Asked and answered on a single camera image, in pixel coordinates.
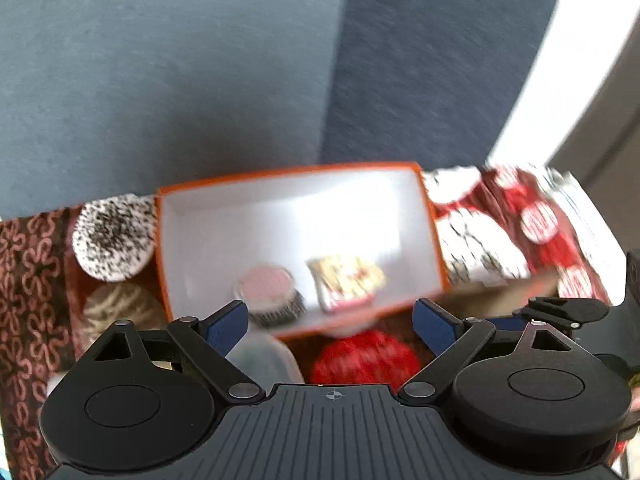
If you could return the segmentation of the clear plastic storage box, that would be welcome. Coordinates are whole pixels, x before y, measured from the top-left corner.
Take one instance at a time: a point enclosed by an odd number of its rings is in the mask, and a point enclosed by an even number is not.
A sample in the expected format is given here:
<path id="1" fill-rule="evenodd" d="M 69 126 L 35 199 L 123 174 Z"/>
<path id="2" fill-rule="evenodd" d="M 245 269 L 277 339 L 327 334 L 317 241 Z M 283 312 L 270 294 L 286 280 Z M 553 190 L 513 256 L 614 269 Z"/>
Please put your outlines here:
<path id="1" fill-rule="evenodd" d="M 266 333 L 245 335 L 228 353 L 227 360 L 266 393 L 270 393 L 275 385 L 303 385 L 305 382 L 288 346 Z"/>

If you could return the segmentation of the orange cardboard box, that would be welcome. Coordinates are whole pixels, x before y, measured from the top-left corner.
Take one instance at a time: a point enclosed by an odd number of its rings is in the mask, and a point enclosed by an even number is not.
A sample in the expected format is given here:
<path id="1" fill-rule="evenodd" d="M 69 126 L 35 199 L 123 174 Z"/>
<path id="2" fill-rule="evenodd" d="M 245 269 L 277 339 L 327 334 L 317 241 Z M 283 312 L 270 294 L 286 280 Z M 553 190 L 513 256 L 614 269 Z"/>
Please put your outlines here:
<path id="1" fill-rule="evenodd" d="M 292 274 L 306 310 L 281 339 L 331 333 L 411 307 L 448 286 L 433 206 L 413 162 L 293 168 L 201 180 L 157 193 L 156 261 L 170 318 L 205 318 L 260 264 Z M 361 308 L 328 313 L 308 262 L 355 256 L 386 284 Z"/>

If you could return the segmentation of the snack packet in box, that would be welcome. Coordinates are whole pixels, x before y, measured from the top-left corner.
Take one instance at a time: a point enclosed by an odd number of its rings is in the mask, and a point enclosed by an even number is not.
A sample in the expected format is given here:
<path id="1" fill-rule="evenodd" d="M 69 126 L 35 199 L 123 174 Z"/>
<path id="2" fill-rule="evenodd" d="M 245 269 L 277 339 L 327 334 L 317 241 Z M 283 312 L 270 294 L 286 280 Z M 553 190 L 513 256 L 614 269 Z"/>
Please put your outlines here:
<path id="1" fill-rule="evenodd" d="M 383 270 L 356 256 L 331 256 L 309 260 L 308 269 L 320 308 L 337 313 L 370 304 L 386 284 Z"/>

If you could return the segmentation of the patterned red fleece blanket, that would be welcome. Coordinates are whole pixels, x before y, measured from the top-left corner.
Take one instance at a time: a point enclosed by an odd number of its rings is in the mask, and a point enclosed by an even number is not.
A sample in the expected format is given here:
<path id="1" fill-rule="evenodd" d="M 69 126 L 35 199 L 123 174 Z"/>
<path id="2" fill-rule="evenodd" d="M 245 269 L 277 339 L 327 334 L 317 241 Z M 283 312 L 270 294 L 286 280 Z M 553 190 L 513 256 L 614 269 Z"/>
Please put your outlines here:
<path id="1" fill-rule="evenodd" d="M 548 270 L 552 292 L 616 304 L 624 255 L 579 183 L 549 168 L 458 167 L 424 177 L 451 285 L 503 283 Z M 1 474 L 41 479 L 54 466 L 38 428 L 47 385 L 116 318 L 140 328 L 167 323 L 156 271 L 103 285 L 81 271 L 72 249 L 75 207 L 1 225 Z M 284 342 L 303 378 L 324 384 L 398 388 L 431 359 L 407 312 L 337 339 Z"/>

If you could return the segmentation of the dark blue sofa cushion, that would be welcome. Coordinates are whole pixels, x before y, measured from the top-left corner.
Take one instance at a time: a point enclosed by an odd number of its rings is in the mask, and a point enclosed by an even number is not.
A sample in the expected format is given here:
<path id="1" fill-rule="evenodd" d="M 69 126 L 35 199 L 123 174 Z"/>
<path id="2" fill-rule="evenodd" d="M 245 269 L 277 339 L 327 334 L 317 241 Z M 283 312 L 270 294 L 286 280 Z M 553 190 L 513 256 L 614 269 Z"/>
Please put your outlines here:
<path id="1" fill-rule="evenodd" d="M 556 0 L 346 0 L 321 158 L 480 166 Z"/>

